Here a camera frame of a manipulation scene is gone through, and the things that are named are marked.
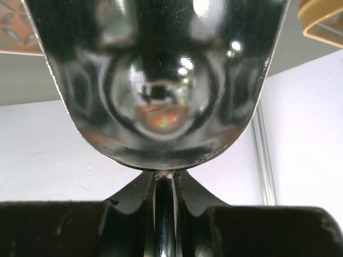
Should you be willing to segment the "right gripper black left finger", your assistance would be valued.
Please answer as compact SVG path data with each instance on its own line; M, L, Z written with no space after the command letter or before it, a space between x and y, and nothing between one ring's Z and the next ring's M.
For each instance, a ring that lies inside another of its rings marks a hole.
M153 256L154 175L103 201L1 203L1 256Z

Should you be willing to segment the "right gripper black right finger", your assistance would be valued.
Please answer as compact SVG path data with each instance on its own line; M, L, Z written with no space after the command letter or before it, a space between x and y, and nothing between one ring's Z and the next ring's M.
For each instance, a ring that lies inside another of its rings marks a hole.
M318 207L231 206L174 175L177 256L342 256L342 232Z

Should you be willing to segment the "silver metal scoop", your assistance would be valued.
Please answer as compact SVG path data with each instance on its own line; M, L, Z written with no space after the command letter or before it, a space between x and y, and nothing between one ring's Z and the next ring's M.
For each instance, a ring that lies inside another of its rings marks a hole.
M181 178L249 125L287 1L24 1L81 136L153 175L154 254L215 256Z

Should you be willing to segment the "gold tin of pastel gummies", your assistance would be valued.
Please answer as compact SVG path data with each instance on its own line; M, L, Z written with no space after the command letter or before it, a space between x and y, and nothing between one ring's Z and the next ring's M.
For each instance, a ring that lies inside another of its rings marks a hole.
M302 34L342 48L342 0L299 0Z

